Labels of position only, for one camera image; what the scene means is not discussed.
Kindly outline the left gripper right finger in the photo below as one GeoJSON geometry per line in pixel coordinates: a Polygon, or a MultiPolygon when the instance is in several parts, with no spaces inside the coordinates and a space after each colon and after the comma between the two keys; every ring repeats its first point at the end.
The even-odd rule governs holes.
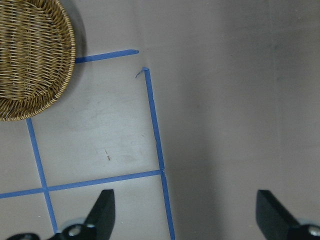
{"type": "Polygon", "coordinates": [[[257,191],[255,219],[267,240],[318,240],[320,238],[319,225],[300,223],[270,190],[257,191]]]}

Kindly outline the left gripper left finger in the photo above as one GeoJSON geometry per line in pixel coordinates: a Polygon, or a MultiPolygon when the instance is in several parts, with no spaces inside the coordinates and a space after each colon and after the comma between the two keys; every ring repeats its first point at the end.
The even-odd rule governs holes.
{"type": "Polygon", "coordinates": [[[102,190],[84,223],[66,227],[55,240],[109,240],[116,220],[115,193],[102,190]]]}

